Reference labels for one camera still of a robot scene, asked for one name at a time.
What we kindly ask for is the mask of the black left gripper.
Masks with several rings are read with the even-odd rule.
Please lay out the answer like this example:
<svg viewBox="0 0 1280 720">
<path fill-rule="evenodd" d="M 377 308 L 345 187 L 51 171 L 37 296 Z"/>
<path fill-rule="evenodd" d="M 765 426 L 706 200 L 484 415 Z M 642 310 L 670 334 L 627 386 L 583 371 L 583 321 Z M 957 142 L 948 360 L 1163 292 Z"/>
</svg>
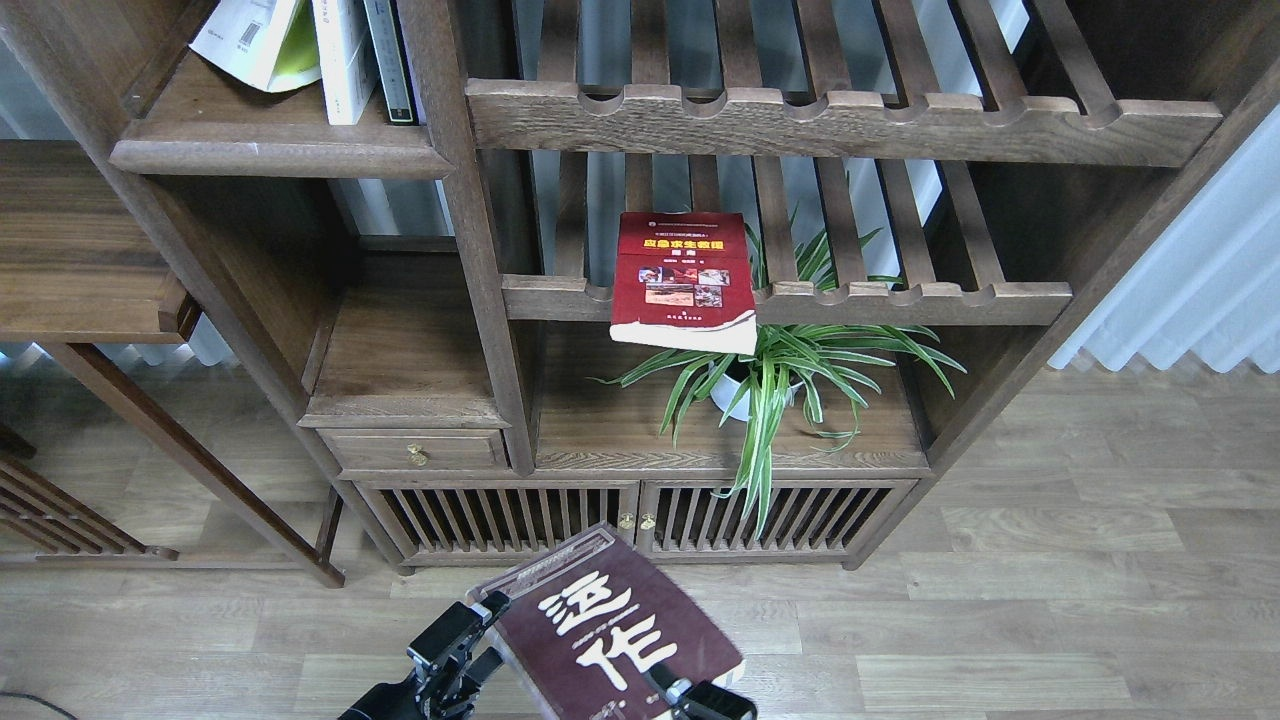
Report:
<svg viewBox="0 0 1280 720">
<path fill-rule="evenodd" d="M 497 647 L 474 659 L 471 653 L 509 605 L 499 591 L 477 603 L 454 602 L 410 643 L 407 655 L 415 662 L 410 675 L 376 684 L 340 719 L 470 719 L 475 696 L 504 662 Z"/>
</svg>

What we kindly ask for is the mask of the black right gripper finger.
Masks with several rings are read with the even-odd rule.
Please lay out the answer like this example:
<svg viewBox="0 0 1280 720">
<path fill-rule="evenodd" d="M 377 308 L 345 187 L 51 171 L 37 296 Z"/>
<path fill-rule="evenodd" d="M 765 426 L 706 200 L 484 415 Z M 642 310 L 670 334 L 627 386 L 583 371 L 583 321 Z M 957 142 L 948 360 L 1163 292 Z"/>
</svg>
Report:
<svg viewBox="0 0 1280 720">
<path fill-rule="evenodd" d="M 672 719 L 758 719 L 758 707 L 748 697 L 712 682 L 694 684 L 664 664 L 654 664 L 645 679 L 669 706 Z"/>
</svg>

